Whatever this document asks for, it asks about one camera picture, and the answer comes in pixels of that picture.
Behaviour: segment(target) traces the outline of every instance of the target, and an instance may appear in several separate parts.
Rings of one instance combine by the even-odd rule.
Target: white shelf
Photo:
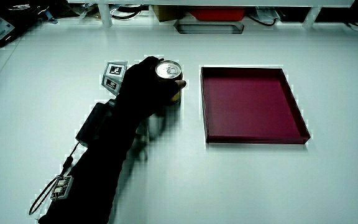
[[[99,6],[103,26],[111,27],[111,15],[109,4],[148,4],[148,5],[176,5],[176,6],[290,6],[290,7],[311,7],[310,12],[303,22],[305,29],[312,28],[314,21],[322,7],[351,7],[354,0],[68,0],[69,3],[96,3]]]
[[[68,0],[69,3],[148,4],[175,6],[325,6],[350,7],[354,0]]]

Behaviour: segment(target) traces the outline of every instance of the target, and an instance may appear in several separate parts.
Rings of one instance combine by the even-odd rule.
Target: black device
[[[88,143],[91,140],[99,138],[99,131],[104,121],[112,116],[112,108],[116,102],[111,99],[107,103],[97,103],[92,109],[91,114],[86,119],[84,125],[82,125],[80,131],[76,135],[75,139],[84,147],[88,147]]]
[[[39,19],[47,17],[50,0],[0,2],[0,47],[24,34]]]

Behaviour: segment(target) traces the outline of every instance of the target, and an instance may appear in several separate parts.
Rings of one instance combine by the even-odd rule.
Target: arm sleeve
[[[66,199],[52,202],[39,223],[94,223],[109,221],[119,174],[131,148],[139,120],[114,108],[100,138],[71,169],[73,185]]]

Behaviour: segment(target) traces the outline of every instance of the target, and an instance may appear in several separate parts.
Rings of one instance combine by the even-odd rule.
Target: table surface
[[[27,215],[93,106],[110,99],[106,63],[146,55],[179,61],[188,86],[149,159],[129,153],[110,223],[358,223],[358,32],[249,21],[242,35],[180,35],[147,12],[110,28],[60,19],[17,43],[0,72],[0,223],[45,213]],[[206,145],[202,65],[282,67],[308,144]]]

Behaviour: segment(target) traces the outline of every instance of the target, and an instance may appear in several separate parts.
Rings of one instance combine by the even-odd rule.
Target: maroon tray
[[[201,68],[206,142],[304,144],[310,135],[281,68]]]

